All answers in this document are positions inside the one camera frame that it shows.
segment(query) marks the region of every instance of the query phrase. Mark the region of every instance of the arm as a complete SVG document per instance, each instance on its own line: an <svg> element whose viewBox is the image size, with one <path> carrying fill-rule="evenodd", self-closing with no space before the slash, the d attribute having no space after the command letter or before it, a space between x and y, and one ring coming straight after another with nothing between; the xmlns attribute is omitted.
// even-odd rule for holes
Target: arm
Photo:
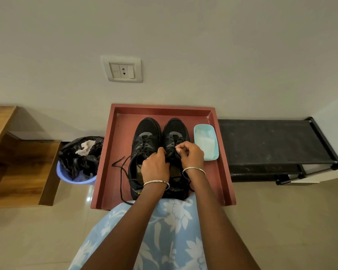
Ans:
<svg viewBox="0 0 338 270"><path fill-rule="evenodd" d="M197 145L186 141L176 148L182 158L183 168L203 169L204 153ZM217 201L204 173L189 169L187 174L196 193L200 232L208 269L259 269Z"/></svg>
<svg viewBox="0 0 338 270"><path fill-rule="evenodd" d="M159 148L143 161L143 181L169 181L169 163L165 163L165 150ZM166 184L147 184L139 198L98 246L81 268L82 270L133 269L145 230Z"/></svg>

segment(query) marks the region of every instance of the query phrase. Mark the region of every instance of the tile floor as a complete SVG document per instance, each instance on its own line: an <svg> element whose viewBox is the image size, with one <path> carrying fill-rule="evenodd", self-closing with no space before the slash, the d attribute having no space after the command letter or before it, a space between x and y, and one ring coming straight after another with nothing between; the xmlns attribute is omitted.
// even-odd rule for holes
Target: tile floor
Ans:
<svg viewBox="0 0 338 270"><path fill-rule="evenodd" d="M338 179L307 186L235 183L225 211L262 270L338 269ZM0 270L67 269L106 214L93 188L60 182L52 207L0 209Z"/></svg>

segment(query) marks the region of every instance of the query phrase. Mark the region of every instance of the wooden shelf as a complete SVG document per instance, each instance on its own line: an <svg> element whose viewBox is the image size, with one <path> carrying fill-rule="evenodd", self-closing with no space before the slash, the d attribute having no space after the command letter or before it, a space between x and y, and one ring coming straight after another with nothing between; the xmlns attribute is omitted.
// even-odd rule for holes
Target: wooden shelf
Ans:
<svg viewBox="0 0 338 270"><path fill-rule="evenodd" d="M0 207L53 205L61 142L18 139L5 132L15 107L0 110Z"/></svg>

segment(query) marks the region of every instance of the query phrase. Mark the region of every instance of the black shoe rack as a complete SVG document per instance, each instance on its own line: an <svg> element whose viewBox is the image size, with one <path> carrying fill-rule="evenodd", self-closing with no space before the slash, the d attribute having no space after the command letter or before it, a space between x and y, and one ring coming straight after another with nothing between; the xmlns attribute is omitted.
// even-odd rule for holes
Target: black shoe rack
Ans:
<svg viewBox="0 0 338 270"><path fill-rule="evenodd" d="M218 121L233 182L283 185L293 177L305 178L303 165L327 164L326 169L338 169L338 156L312 117Z"/></svg>

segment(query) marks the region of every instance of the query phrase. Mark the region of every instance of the red tray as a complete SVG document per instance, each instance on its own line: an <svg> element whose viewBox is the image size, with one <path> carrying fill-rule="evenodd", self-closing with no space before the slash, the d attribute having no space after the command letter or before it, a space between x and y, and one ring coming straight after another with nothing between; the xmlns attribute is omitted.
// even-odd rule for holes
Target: red tray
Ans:
<svg viewBox="0 0 338 270"><path fill-rule="evenodd" d="M181 119L188 128L192 142L194 142L195 125L212 125L217 134L219 158L215 161L204 162L204 170L221 205L236 204L215 108L112 104L91 208L113 209L122 203L120 199L120 169L111 165L123 156L128 157L131 154L131 143L136 127L145 117L154 118L162 129L171 118ZM129 160L124 166L126 170L128 170L128 164ZM122 194L124 200L132 200L125 173L122 177Z"/></svg>

